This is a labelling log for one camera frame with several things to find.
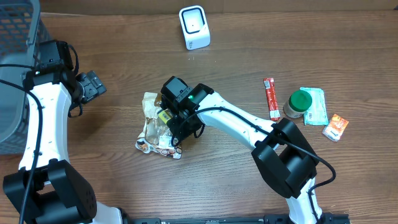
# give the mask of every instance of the green lid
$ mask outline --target green lid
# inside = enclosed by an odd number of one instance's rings
[[[308,110],[311,104],[312,97],[304,90],[295,91],[289,98],[289,106],[297,112]]]

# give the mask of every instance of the barcode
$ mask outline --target barcode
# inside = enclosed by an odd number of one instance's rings
[[[264,81],[264,85],[266,86],[266,90],[268,90],[270,88],[269,81]]]

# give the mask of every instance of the white rectangular device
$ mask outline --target white rectangular device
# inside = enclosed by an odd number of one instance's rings
[[[200,6],[180,10],[180,22],[188,50],[206,47],[210,44],[210,31],[205,11]]]

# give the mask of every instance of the red stick package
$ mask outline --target red stick package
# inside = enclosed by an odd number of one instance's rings
[[[277,121],[280,118],[280,113],[276,101],[274,78],[265,78],[263,81],[264,86],[266,86],[269,117],[271,121]]]

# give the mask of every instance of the wall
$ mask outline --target wall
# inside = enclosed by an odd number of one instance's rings
[[[110,15],[176,14],[201,5],[207,13],[392,10],[398,0],[41,0],[42,12]]]

